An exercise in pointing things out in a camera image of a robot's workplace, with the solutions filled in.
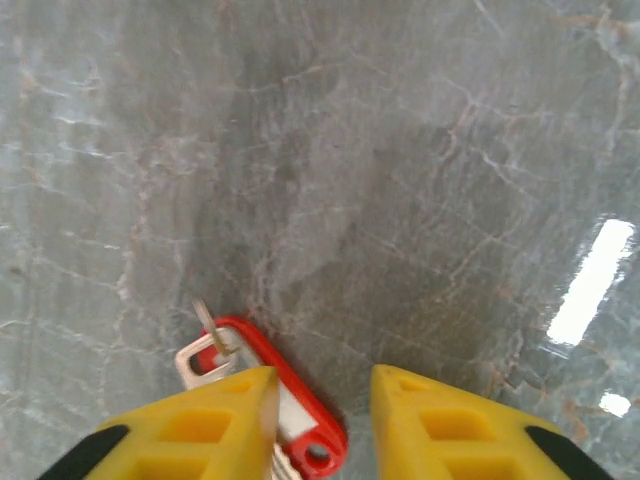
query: marble floor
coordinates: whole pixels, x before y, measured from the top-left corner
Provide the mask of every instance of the marble floor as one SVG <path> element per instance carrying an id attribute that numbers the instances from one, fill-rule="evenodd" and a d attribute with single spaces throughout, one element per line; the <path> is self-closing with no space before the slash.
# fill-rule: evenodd
<path id="1" fill-rule="evenodd" d="M 375 478 L 372 365 L 640 475 L 640 4 L 0 0 L 0 478 L 249 308 Z"/>

